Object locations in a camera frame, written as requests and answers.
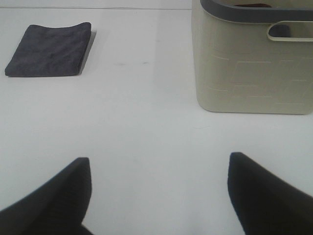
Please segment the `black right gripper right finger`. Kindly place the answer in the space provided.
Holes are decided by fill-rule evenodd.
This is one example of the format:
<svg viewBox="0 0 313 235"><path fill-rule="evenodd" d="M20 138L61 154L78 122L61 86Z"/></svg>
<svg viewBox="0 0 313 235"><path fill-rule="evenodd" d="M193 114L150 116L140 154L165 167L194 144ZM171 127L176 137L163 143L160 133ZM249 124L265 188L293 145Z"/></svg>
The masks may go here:
<svg viewBox="0 0 313 235"><path fill-rule="evenodd" d="M246 235L311 235L313 198L241 152L229 158L227 188Z"/></svg>

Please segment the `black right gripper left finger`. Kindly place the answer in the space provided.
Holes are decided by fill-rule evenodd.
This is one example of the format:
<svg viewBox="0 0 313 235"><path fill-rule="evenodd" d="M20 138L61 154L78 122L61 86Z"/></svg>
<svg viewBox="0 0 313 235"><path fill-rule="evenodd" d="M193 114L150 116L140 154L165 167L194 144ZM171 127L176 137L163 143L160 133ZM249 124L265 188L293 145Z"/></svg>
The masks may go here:
<svg viewBox="0 0 313 235"><path fill-rule="evenodd" d="M89 159L80 157L32 193L0 212L2 235L90 235L83 220L92 181Z"/></svg>

